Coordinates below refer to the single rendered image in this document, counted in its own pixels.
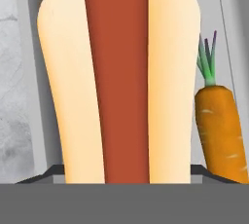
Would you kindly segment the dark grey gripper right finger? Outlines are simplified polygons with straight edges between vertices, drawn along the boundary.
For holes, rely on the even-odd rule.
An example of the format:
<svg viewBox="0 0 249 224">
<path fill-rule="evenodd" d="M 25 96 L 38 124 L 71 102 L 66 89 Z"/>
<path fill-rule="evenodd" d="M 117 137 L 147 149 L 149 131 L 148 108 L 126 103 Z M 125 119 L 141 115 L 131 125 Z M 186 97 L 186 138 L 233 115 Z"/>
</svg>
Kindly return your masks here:
<svg viewBox="0 0 249 224">
<path fill-rule="evenodd" d="M 192 184 L 235 184 L 235 181 L 225 177 L 212 174 L 202 165 L 191 165 L 191 183 Z"/>
</svg>

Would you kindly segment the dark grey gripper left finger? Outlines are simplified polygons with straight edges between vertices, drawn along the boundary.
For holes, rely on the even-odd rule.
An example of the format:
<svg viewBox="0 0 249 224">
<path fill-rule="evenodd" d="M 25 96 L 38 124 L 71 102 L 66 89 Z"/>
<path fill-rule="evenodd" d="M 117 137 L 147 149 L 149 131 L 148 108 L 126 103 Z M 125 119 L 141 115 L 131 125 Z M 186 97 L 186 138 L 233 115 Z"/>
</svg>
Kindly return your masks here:
<svg viewBox="0 0 249 224">
<path fill-rule="evenodd" d="M 64 165 L 53 165 L 43 174 L 39 174 L 19 182 L 19 184 L 30 184 L 30 183 L 64 184 L 65 183 Z"/>
</svg>

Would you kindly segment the hot dog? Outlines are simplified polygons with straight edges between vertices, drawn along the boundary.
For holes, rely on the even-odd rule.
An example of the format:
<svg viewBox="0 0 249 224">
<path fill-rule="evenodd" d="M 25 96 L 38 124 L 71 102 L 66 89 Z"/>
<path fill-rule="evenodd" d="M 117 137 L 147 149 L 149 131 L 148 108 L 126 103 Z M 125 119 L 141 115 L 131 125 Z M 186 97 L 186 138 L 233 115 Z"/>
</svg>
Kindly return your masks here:
<svg viewBox="0 0 249 224">
<path fill-rule="evenodd" d="M 196 0 L 43 0 L 37 17 L 69 183 L 187 183 Z"/>
</svg>

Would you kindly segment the grey tupperware container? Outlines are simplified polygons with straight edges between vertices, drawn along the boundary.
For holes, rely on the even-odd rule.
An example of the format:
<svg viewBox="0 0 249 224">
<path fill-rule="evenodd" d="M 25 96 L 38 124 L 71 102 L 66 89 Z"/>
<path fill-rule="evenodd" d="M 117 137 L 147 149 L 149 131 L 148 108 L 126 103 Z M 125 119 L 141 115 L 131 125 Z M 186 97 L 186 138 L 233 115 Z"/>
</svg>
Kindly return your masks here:
<svg viewBox="0 0 249 224">
<path fill-rule="evenodd" d="M 53 98 L 37 31 L 42 0 L 17 0 L 34 176 L 62 165 Z M 217 31 L 216 78 L 232 90 L 249 164 L 249 0 L 198 0 L 201 35 Z"/>
</svg>

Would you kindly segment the orange carrot with green top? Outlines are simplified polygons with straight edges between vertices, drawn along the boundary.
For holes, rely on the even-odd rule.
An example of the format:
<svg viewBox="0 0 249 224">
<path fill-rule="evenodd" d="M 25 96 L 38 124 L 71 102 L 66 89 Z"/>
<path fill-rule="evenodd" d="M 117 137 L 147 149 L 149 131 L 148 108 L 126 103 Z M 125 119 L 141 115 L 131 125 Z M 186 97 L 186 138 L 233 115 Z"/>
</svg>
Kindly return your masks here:
<svg viewBox="0 0 249 224">
<path fill-rule="evenodd" d="M 207 169 L 214 175 L 247 184 L 248 167 L 233 93 L 216 83 L 216 41 L 217 31 L 212 46 L 207 38 L 199 38 L 197 67 L 204 87 L 195 95 L 196 126 Z"/>
</svg>

